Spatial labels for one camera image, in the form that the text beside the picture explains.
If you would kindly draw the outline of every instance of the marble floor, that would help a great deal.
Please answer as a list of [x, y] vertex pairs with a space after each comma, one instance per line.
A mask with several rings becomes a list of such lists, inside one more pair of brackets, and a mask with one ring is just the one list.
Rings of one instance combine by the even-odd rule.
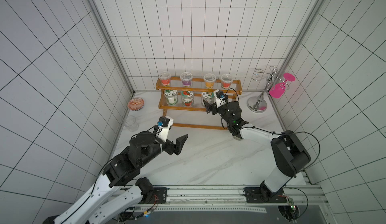
[[[244, 92], [240, 97], [242, 118], [267, 130], [281, 132], [282, 128], [268, 97], [268, 109], [261, 114], [253, 113], [246, 101], [259, 92]], [[130, 132], [123, 127], [114, 155], [119, 154], [132, 135], [155, 125], [162, 110], [158, 109], [160, 91], [137, 92], [144, 107], [129, 111], [137, 118], [139, 129]], [[168, 110], [167, 116], [177, 123], [221, 126], [221, 117], [205, 112]], [[228, 130], [196, 129], [173, 126], [168, 139], [189, 134], [180, 155], [162, 153], [141, 169], [139, 177], [147, 177], [153, 185], [259, 185], [276, 166], [270, 144], [250, 140], [235, 140]], [[302, 174], [292, 178], [289, 185], [305, 185]]]

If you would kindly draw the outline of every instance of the round metal base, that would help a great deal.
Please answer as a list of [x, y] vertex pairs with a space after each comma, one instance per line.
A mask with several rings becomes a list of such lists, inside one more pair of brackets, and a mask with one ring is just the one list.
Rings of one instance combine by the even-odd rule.
[[258, 103], [257, 97], [250, 97], [247, 101], [248, 108], [257, 113], [262, 113], [265, 110], [267, 110], [267, 102], [265, 100], [262, 100]]
[[236, 136], [233, 136], [233, 138], [235, 139], [235, 140], [239, 140], [239, 141], [241, 141], [242, 139], [240, 139], [239, 137], [236, 137]]

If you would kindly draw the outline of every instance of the white tile wall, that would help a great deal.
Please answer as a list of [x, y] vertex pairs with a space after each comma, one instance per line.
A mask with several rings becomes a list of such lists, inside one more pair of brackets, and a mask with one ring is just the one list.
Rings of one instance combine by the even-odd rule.
[[245, 79], [244, 89], [261, 89], [251, 81], [253, 70], [281, 65], [313, 6], [312, 0], [95, 1], [136, 90], [154, 90], [162, 71], [229, 73]]
[[[306, 172], [339, 224], [383, 223], [386, 215], [385, 1], [327, 0], [287, 69], [295, 89], [275, 100], [289, 129], [300, 123], [297, 131], [319, 139]], [[302, 142], [313, 161], [317, 142]]]

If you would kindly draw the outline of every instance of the purple container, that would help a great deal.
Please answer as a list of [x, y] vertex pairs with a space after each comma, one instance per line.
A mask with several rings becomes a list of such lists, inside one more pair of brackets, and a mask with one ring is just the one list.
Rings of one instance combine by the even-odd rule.
[[190, 86], [192, 84], [193, 75], [190, 72], [183, 72], [180, 79], [183, 86]]

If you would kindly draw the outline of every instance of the spice rack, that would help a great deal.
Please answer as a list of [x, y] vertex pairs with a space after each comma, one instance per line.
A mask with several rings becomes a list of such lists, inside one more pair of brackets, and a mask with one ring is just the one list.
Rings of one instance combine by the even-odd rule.
[[[237, 94], [242, 93], [241, 89], [241, 82], [240, 80], [235, 80], [230, 84], [230, 88], [234, 88], [236, 90], [233, 91], [230, 89], [228, 91], [229, 94], [228, 98], [229, 100], [235, 99], [237, 97]], [[179, 77], [171, 77], [170, 79], [170, 84], [169, 86], [163, 86], [161, 83], [161, 80], [157, 80], [156, 84], [156, 89], [159, 90], [161, 89], [161, 99], [159, 100], [158, 108], [163, 109], [163, 116], [166, 116], [168, 109], [173, 109], [173, 110], [186, 110], [186, 111], [200, 111], [200, 112], [205, 112], [206, 109], [201, 103], [201, 92], [203, 91], [209, 91], [213, 92], [217, 89], [220, 89], [224, 92], [227, 91], [227, 89], [223, 89], [221, 87], [221, 80], [216, 80], [216, 82], [213, 85], [213, 88], [206, 88], [205, 87], [205, 82], [204, 79], [202, 78], [193, 78], [192, 83], [190, 87], [186, 87], [182, 85], [181, 79]], [[179, 101], [175, 105], [168, 105], [166, 102], [166, 97], [164, 96], [164, 91], [170, 89], [170, 90], [177, 90], [178, 91], [178, 98]], [[194, 92], [200, 92], [200, 93], [195, 93], [195, 100], [194, 103], [191, 106], [185, 106], [182, 101], [181, 101], [181, 92], [182, 90], [190, 90]], [[176, 123], [176, 120], [173, 122], [173, 126], [177, 127], [195, 127], [195, 128], [201, 128], [201, 129], [222, 129], [226, 130], [221, 126], [211, 126], [211, 125], [196, 125], [196, 124], [179, 124]]]

